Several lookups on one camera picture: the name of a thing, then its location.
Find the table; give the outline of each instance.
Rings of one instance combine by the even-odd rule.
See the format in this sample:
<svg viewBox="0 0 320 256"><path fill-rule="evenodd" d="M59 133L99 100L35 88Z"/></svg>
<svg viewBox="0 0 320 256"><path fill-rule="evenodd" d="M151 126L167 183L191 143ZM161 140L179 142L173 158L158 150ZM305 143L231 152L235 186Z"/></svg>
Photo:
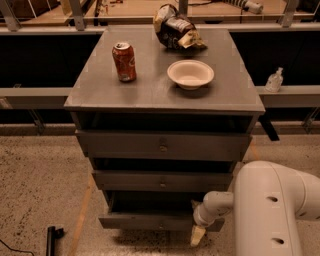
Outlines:
<svg viewBox="0 0 320 256"><path fill-rule="evenodd" d="M150 25L108 26L69 94L65 108L109 206L105 228L190 230L191 200L226 191L243 159L264 106L229 32L198 31L207 49L173 51ZM118 80L111 54L123 40L135 51L130 83ZM214 80L177 87L166 70L181 59L207 63Z"/></svg>

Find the gray countertop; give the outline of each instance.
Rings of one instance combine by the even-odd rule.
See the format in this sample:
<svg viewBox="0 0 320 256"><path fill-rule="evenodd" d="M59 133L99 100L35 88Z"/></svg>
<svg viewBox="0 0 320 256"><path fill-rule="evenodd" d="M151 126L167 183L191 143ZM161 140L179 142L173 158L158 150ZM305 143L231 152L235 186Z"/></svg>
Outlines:
<svg viewBox="0 0 320 256"><path fill-rule="evenodd" d="M197 27L208 46L205 50L168 50L160 44L151 25L108 26L102 34L65 103L71 111L134 112L264 112L264 106L240 54L224 29ZM129 42L135 52L137 80L118 80L112 48ZM194 59L215 72L205 87L186 91L167 76L175 61Z"/></svg>

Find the ceramic bowl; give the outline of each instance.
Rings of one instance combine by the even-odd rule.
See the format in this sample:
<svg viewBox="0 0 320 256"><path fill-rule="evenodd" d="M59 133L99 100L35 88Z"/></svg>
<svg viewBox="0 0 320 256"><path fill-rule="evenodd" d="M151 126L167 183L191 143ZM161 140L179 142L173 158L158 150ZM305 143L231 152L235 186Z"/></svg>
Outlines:
<svg viewBox="0 0 320 256"><path fill-rule="evenodd" d="M174 62L167 70L170 79L186 90L195 90L208 84L214 72L207 64L197 60L181 60Z"/></svg>

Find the speckled floor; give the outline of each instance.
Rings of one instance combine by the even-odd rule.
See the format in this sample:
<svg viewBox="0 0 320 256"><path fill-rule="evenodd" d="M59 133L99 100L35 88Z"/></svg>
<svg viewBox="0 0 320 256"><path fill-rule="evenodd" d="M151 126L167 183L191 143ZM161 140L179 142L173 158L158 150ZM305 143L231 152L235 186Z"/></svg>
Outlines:
<svg viewBox="0 0 320 256"><path fill-rule="evenodd" d="M232 215L219 233L208 233L196 248L190 232L102 229L97 216L105 200L90 176L73 128L0 127L0 239L14 249L46 253L47 227L64 228L56 255L234 255ZM268 160L320 177L320 135L281 135L271 142L256 135L244 159ZM320 221L299 221L304 255L320 255ZM1 256L10 252L0 244Z"/></svg>

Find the red soda can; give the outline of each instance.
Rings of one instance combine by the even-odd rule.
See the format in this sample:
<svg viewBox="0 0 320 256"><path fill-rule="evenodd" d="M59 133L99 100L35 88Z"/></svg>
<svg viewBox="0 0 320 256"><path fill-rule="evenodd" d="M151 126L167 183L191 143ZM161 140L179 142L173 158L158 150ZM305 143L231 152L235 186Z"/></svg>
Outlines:
<svg viewBox="0 0 320 256"><path fill-rule="evenodd" d="M137 78L134 52L129 43L116 43L112 49L112 56L120 81L128 82Z"/></svg>

